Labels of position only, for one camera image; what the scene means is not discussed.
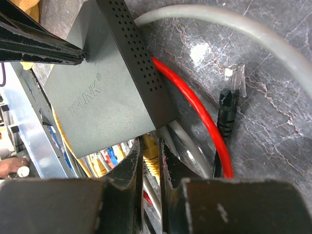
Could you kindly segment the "black network switch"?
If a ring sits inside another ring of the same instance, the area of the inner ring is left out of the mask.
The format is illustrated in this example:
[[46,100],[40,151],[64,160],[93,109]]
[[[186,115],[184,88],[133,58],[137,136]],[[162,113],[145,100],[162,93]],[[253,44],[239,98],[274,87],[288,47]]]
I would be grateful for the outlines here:
[[175,120],[164,83],[124,1],[86,1],[67,40],[83,49],[85,60],[55,65],[44,89],[77,158]]

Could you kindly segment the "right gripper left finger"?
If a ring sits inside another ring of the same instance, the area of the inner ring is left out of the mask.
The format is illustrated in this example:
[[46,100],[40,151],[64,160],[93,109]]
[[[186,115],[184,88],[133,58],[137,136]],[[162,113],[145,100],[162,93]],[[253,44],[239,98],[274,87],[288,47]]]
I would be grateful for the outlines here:
[[5,180],[3,234],[138,234],[142,223],[143,140],[102,178]]

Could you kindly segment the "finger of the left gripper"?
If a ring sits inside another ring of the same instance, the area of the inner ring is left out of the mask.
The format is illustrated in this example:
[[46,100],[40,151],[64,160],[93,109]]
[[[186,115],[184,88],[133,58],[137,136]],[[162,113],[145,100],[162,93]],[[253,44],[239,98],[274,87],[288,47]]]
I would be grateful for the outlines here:
[[61,55],[60,52],[44,50],[29,45],[16,44],[8,41],[0,42],[1,62],[35,62],[63,65],[78,65],[83,61],[82,56],[77,58]]
[[0,41],[29,45],[84,58],[79,47],[51,34],[9,0],[0,2]]

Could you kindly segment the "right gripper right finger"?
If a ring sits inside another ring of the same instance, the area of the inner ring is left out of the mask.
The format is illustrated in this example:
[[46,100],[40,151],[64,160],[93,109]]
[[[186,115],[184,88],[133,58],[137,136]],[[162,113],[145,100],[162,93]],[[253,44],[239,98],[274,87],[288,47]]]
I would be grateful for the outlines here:
[[309,234],[300,192],[272,179],[205,179],[158,142],[165,234]]

